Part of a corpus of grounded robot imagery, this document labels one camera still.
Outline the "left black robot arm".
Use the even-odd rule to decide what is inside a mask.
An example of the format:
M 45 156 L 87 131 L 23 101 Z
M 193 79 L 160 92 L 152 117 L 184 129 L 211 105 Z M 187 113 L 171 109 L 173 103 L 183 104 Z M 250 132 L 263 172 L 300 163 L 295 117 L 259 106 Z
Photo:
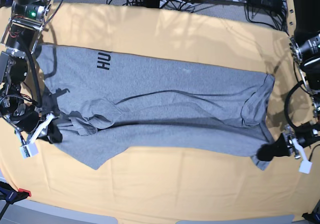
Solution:
M 320 118 L 320 0 L 293 0 L 295 30 L 290 37 L 293 66 L 302 72 L 301 80 L 288 92 L 284 101 L 284 116 L 288 130 L 273 144 L 263 145 L 256 153 L 260 161 L 271 161 L 274 157 L 302 156 L 294 142 L 302 148 L 320 140 L 320 123 L 306 122 L 296 126 L 289 117 L 289 103 L 294 92 L 305 87 L 311 97 L 316 119 Z

